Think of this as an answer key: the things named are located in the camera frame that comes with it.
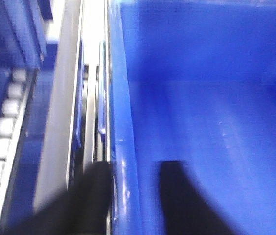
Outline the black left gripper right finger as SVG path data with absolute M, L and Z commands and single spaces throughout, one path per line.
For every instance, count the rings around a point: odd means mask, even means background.
M 199 193 L 181 161 L 159 162 L 159 198 L 167 235 L 242 235 Z

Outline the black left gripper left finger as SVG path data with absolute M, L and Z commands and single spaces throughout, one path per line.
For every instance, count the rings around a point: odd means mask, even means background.
M 67 191 L 7 235 L 104 235 L 112 197 L 111 166 L 94 162 Z

